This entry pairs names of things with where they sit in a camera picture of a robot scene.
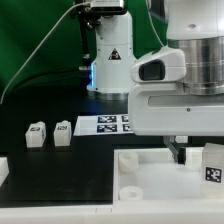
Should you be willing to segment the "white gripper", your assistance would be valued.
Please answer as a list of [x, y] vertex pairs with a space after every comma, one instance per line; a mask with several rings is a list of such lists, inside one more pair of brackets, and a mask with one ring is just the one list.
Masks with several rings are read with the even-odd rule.
[[128, 115], [136, 135], [164, 136], [177, 164], [186, 162], [186, 148], [174, 136], [224, 136], [224, 95], [185, 95], [176, 83], [136, 84]]

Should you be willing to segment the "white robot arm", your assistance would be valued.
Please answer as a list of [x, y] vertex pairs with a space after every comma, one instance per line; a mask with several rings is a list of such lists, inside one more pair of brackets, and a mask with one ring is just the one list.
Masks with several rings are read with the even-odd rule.
[[145, 0], [137, 21], [123, 0], [92, 0], [99, 20], [89, 93], [128, 100], [131, 130], [161, 136], [224, 135], [224, 0]]

